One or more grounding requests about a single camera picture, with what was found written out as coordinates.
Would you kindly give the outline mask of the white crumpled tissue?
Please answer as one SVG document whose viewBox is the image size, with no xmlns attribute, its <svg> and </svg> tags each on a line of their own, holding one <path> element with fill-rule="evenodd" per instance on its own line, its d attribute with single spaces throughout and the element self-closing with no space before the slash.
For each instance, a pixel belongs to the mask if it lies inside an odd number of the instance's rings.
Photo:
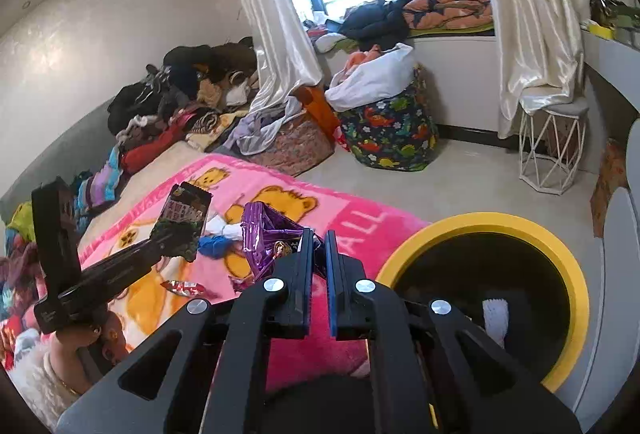
<svg viewBox="0 0 640 434">
<path fill-rule="evenodd" d="M 242 224 L 227 223 L 220 215 L 213 216 L 205 225 L 205 232 L 214 237 L 239 242 L 243 238 Z"/>
</svg>

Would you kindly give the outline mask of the white dresser desk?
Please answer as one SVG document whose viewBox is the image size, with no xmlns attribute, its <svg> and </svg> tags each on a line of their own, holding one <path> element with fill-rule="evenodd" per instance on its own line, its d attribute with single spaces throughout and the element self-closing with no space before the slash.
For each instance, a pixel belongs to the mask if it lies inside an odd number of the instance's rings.
<svg viewBox="0 0 640 434">
<path fill-rule="evenodd" d="M 590 315 L 558 395 L 584 432 L 602 433 L 639 407 L 639 51 L 590 32 L 584 46 L 590 153 L 600 161 L 579 261 Z"/>
</svg>

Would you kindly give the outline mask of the dark jacket on sill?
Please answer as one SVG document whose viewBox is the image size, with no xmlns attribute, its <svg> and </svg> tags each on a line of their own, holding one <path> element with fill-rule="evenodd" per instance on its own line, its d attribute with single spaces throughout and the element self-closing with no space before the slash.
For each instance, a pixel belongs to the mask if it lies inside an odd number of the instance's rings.
<svg viewBox="0 0 640 434">
<path fill-rule="evenodd" d="M 354 40 L 361 51 L 374 46 L 392 49 L 409 37 L 409 27 L 402 8 L 409 0 L 373 1 L 357 7 L 342 23 L 338 32 Z"/>
</svg>

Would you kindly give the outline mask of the pink bear football blanket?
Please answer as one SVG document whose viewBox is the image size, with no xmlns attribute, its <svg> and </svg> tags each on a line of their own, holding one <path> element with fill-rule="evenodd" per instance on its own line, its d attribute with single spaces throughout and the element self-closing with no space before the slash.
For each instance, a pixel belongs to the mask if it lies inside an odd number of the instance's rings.
<svg viewBox="0 0 640 434">
<path fill-rule="evenodd" d="M 370 279 L 426 225 L 402 209 L 304 183 L 222 154 L 192 154 L 175 146 L 134 174 L 117 203 L 93 218 L 78 247 L 81 264 L 90 266 L 147 238 L 169 189 L 183 181 L 208 190 L 213 196 L 210 211 L 227 223 L 240 220 L 246 203 L 263 201 L 318 235 L 334 231 L 340 252 L 360 259 Z M 239 244 L 219 259 L 200 255 L 187 263 L 175 258 L 136 283 L 112 308 L 126 330 L 128 346 L 134 348 L 186 302 L 162 289 L 162 281 L 196 282 L 212 292 L 213 302 L 218 303 L 234 298 L 233 284 L 247 276 L 250 265 Z M 337 342 L 330 336 L 326 284 L 314 277 L 309 336 L 273 343 L 267 388 L 275 391 L 323 374 L 363 373 L 366 362 L 364 342 Z"/>
</svg>

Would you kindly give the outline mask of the pile of clothes on bed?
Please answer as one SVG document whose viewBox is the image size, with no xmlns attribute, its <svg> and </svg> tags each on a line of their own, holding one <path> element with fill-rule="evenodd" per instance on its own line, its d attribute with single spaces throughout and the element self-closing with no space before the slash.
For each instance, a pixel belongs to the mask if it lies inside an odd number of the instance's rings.
<svg viewBox="0 0 640 434">
<path fill-rule="evenodd" d="M 96 112 L 96 121 L 82 120 L 54 146 L 50 157 L 36 165 L 34 189 L 56 177 L 70 178 L 76 233 L 83 235 L 90 221 L 113 205 L 125 179 L 134 173 L 126 156 L 148 143 L 178 139 L 175 113 L 197 106 L 226 112 L 247 104 L 257 87 L 257 58 L 253 38 L 219 46 L 179 46 L 149 64 L 140 82 L 122 87 Z"/>
</svg>

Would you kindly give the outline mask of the green patterned cosmetic bag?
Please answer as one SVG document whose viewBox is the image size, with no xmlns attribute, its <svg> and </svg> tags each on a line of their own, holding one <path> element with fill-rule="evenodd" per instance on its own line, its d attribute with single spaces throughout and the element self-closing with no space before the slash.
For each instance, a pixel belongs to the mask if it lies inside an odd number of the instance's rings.
<svg viewBox="0 0 640 434">
<path fill-rule="evenodd" d="M 589 0 L 590 27 L 594 35 L 639 48 L 639 9 L 619 0 Z"/>
</svg>

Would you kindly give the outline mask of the yellow rimmed black trash bin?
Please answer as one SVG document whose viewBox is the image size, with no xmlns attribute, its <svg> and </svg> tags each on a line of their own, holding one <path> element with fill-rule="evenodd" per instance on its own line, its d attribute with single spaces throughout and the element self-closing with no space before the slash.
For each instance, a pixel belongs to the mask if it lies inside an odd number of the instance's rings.
<svg viewBox="0 0 640 434">
<path fill-rule="evenodd" d="M 523 217 L 476 212 L 436 221 L 402 243 L 376 279 L 408 301 L 454 305 L 552 392 L 586 342 L 589 294 L 578 261 Z"/>
</svg>

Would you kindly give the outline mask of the cream satin right curtain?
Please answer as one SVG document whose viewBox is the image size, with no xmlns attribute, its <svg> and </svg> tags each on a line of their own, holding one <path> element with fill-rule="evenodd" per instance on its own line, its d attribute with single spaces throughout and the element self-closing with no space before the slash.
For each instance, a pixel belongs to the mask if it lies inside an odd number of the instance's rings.
<svg viewBox="0 0 640 434">
<path fill-rule="evenodd" d="M 576 0 L 491 0 L 499 49 L 498 136 L 518 116 L 574 100 L 584 47 Z"/>
</svg>

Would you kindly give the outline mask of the orange patterned folded quilt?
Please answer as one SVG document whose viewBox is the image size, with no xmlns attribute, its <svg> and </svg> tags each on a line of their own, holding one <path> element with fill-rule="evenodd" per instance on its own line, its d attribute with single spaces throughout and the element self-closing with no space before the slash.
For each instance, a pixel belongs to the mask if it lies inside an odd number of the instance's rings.
<svg viewBox="0 0 640 434">
<path fill-rule="evenodd" d="M 410 30 L 474 30 L 494 22 L 491 0 L 412 0 L 402 16 Z"/>
</svg>

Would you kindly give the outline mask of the dark green snack packet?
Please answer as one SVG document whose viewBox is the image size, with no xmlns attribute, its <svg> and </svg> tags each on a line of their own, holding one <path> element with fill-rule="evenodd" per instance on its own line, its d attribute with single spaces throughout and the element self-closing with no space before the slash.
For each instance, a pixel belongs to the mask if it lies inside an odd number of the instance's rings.
<svg viewBox="0 0 640 434">
<path fill-rule="evenodd" d="M 150 238 L 182 252 L 198 247 L 212 195 L 192 183 L 176 183 L 169 191 Z"/>
</svg>

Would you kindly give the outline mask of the cream satin left curtain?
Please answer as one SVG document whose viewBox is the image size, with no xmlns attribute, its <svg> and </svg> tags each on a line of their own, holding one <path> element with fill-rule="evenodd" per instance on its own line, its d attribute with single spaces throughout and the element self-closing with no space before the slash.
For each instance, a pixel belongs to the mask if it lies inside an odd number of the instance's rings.
<svg viewBox="0 0 640 434">
<path fill-rule="evenodd" d="M 259 89 L 250 111 L 278 106 L 323 73 L 292 0 L 240 0 L 257 52 Z"/>
</svg>

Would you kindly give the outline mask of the red snack wrapper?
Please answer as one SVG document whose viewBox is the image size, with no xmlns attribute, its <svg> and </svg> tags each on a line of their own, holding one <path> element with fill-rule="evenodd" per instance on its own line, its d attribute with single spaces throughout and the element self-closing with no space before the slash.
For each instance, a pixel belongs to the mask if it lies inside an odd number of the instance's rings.
<svg viewBox="0 0 640 434">
<path fill-rule="evenodd" d="M 196 298 L 207 294 L 206 287 L 197 282 L 181 280 L 165 280 L 160 286 L 169 293 L 181 297 Z"/>
</svg>

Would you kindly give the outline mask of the dinosaur print storage bag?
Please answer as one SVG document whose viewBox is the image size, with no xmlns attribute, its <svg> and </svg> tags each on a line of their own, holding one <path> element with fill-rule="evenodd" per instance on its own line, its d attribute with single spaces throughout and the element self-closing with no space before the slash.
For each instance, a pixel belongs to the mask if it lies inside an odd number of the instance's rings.
<svg viewBox="0 0 640 434">
<path fill-rule="evenodd" d="M 394 97 L 337 113 L 342 136 L 364 166 L 420 172 L 438 154 L 438 129 L 427 100 L 427 73 L 413 69 L 408 87 Z"/>
</svg>

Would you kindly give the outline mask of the white bedding in bag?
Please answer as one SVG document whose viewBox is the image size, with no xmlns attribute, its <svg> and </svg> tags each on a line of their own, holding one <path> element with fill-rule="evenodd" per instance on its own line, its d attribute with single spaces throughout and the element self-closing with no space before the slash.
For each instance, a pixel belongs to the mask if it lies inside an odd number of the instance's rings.
<svg viewBox="0 0 640 434">
<path fill-rule="evenodd" d="M 412 83 L 417 65 L 414 49 L 400 42 L 373 60 L 345 65 L 332 77 L 324 97 L 335 112 L 395 97 Z"/>
</svg>

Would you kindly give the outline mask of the purple snack wrapper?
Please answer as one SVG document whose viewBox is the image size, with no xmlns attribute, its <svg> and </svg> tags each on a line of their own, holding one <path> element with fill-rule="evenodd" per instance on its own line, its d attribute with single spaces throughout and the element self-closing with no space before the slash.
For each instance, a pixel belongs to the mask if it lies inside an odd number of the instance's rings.
<svg viewBox="0 0 640 434">
<path fill-rule="evenodd" d="M 298 251 L 306 227 L 264 202 L 250 202 L 244 206 L 241 229 L 242 253 L 257 282 L 270 275 L 276 259 Z"/>
</svg>

